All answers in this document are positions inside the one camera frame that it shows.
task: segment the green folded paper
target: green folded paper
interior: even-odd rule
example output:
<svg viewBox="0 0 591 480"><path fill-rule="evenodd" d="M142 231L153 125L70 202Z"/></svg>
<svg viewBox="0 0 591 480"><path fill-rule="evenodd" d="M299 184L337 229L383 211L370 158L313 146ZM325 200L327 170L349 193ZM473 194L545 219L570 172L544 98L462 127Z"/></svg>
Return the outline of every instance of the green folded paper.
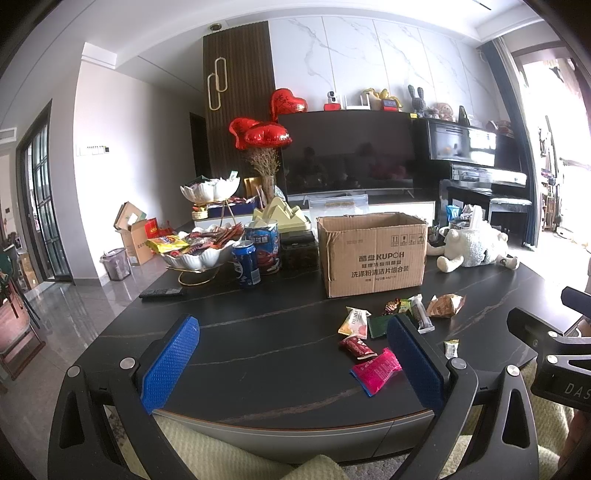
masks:
<svg viewBox="0 0 591 480"><path fill-rule="evenodd" d="M371 338L378 338L386 335L388 322L394 315L382 315L380 317L368 317L369 334Z"/></svg>

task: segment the tiled floor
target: tiled floor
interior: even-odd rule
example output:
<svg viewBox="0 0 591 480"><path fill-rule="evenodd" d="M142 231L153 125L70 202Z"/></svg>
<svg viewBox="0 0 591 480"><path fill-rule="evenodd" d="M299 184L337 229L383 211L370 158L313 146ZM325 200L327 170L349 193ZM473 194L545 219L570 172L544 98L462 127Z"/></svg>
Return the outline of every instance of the tiled floor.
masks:
<svg viewBox="0 0 591 480"><path fill-rule="evenodd" d="M537 251L513 248L512 253L560 287L571 285L583 290L586 285L591 255L552 233L541 235ZM16 381L5 381L8 393L0 397L0 427L38 480L47 477L49 432L66 369L164 270L164 263L154 258L134 267L133 275L123 282L103 287L56 284L32 300L43 321L41 335L47 346ZM378 467L389 472L393 461ZM367 478L364 468L358 470L363 472L355 468L348 471L351 478Z"/></svg>
<svg viewBox="0 0 591 480"><path fill-rule="evenodd" d="M46 347L15 380L3 380L0 428L31 473L47 478L47 445L66 369L100 332L165 270L155 257L121 282L103 287L55 284L31 303L41 317Z"/></svg>

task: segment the black remote control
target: black remote control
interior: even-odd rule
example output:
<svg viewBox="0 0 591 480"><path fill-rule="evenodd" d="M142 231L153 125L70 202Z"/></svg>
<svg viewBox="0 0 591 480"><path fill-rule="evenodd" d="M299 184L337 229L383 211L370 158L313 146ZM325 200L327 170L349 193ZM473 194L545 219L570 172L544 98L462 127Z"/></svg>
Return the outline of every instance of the black remote control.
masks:
<svg viewBox="0 0 591 480"><path fill-rule="evenodd" d="M141 299L161 299L163 297L182 297L185 293L185 289L182 287L159 288L158 290L144 290L139 294L139 297Z"/></svg>

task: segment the white wall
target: white wall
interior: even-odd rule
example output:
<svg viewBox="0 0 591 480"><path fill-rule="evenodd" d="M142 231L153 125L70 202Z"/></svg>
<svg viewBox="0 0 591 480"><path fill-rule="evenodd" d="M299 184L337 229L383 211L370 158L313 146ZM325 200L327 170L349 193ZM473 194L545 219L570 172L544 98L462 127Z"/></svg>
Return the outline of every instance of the white wall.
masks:
<svg viewBox="0 0 591 480"><path fill-rule="evenodd" d="M11 232L17 231L16 223L14 222L14 209L12 208L12 196L10 186L10 156L0 156L0 206L2 211L0 212L0 221L6 220L6 227L4 232L8 235Z"/></svg>
<svg viewBox="0 0 591 480"><path fill-rule="evenodd" d="M105 272L100 256L122 246L113 222L123 202L175 227L191 219L179 189L195 177L191 108L148 83L81 63L74 143L110 149L74 158L82 223L99 275Z"/></svg>
<svg viewBox="0 0 591 480"><path fill-rule="evenodd" d="M475 48L441 33L384 20L299 17L270 20L277 88L287 87L323 109L326 92L359 104L362 90L388 88L412 111L408 84L423 87L428 105L463 105L485 124L499 119L491 70Z"/></svg>
<svg viewBox="0 0 591 480"><path fill-rule="evenodd" d="M546 22L537 22L503 35L510 52L541 43L558 41L560 38Z"/></svg>
<svg viewBox="0 0 591 480"><path fill-rule="evenodd" d="M78 74L78 67L71 69L53 92L49 120L51 194L61 243L75 280L99 277L85 242L74 175L74 102Z"/></svg>

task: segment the plastic container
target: plastic container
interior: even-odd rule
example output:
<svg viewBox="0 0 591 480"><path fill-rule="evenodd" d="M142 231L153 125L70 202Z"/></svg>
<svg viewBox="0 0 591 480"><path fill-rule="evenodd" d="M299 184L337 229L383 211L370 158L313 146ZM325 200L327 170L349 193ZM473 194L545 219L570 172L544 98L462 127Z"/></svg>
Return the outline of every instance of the plastic container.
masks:
<svg viewBox="0 0 591 480"><path fill-rule="evenodd" d="M105 266L107 275L111 280L121 281L131 274L131 267L129 266L129 259L127 258L125 248L115 248L105 253L100 258L100 261Z"/></svg>
<svg viewBox="0 0 591 480"><path fill-rule="evenodd" d="M363 195L346 195L341 197L308 197L310 222L314 236L318 238L316 220L319 217L334 217L342 215L364 215L369 213L369 202L366 193Z"/></svg>

